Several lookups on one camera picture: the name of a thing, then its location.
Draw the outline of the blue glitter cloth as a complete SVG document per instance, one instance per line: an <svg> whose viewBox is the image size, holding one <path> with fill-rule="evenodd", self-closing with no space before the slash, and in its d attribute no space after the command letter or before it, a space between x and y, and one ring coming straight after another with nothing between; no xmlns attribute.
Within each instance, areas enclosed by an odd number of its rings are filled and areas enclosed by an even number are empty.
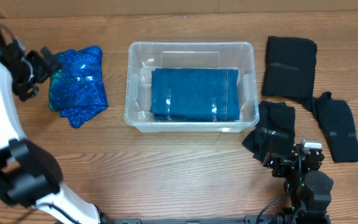
<svg viewBox="0 0 358 224"><path fill-rule="evenodd" d="M108 108L102 75L103 51L98 46L55 54L62 69L50 77L49 107L73 128Z"/></svg>

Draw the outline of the black cloth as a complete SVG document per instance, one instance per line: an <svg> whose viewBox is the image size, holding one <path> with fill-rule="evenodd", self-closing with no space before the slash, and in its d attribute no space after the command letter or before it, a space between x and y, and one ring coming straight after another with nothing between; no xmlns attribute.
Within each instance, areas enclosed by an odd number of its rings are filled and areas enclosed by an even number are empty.
<svg viewBox="0 0 358 224"><path fill-rule="evenodd" d="M259 122L243 140L242 145L264 161L270 149L278 154L289 154L295 143L295 109L284 102L261 101Z"/></svg>
<svg viewBox="0 0 358 224"><path fill-rule="evenodd" d="M294 100L311 111L317 50L310 39L268 37L262 94Z"/></svg>
<svg viewBox="0 0 358 224"><path fill-rule="evenodd" d="M358 162L356 126L349 105L331 92L313 98L311 111L326 138L334 162Z"/></svg>

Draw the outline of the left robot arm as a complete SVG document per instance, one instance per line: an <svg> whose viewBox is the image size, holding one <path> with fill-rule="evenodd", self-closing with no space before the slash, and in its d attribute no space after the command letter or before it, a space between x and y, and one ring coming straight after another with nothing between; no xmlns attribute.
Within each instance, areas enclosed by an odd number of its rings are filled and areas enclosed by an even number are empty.
<svg viewBox="0 0 358 224"><path fill-rule="evenodd" d="M26 51L5 35L0 24L0 200L41 210L60 223L109 223L97 206L81 199L64 182L57 160L30 141L22 129L14 98L25 101L38 93L38 84L61 69L48 48Z"/></svg>

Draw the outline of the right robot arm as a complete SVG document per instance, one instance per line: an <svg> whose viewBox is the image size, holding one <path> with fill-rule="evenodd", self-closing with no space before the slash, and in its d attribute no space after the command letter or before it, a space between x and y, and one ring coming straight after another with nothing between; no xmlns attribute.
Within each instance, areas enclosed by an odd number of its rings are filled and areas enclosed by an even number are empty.
<svg viewBox="0 0 358 224"><path fill-rule="evenodd" d="M317 140L304 139L281 152L270 147L264 166L272 169L274 177L285 179L285 193L251 218L251 223L329 224L327 207L331 203L334 181L319 169L323 163L323 146ZM291 206L276 215L264 213L278 202L289 198Z"/></svg>

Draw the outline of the clear plastic storage bin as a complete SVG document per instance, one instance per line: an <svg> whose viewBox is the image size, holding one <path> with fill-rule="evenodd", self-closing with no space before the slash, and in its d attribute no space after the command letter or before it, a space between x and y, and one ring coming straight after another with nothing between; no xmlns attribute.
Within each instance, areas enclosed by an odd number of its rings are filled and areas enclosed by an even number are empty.
<svg viewBox="0 0 358 224"><path fill-rule="evenodd" d="M236 69L240 117L230 122L156 120L150 112L156 68ZM239 133L259 122L254 48L248 42L134 42L129 47L124 119L142 133Z"/></svg>

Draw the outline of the folded blue denim jeans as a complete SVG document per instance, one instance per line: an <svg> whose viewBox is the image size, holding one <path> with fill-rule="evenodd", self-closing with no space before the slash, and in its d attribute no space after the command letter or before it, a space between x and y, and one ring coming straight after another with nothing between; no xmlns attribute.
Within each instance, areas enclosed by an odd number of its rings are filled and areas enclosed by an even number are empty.
<svg viewBox="0 0 358 224"><path fill-rule="evenodd" d="M240 118L236 69L157 68L150 112L155 119L236 121Z"/></svg>

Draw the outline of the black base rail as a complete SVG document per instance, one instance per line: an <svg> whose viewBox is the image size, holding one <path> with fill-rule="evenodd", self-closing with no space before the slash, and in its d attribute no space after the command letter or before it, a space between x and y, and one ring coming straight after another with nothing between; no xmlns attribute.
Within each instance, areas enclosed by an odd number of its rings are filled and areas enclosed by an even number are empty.
<svg viewBox="0 0 358 224"><path fill-rule="evenodd" d="M112 219L113 224L255 224L257 215L247 215L244 218L194 218L194 219L165 219L141 220L139 218ZM278 215L262 215L259 224L282 224L283 218Z"/></svg>

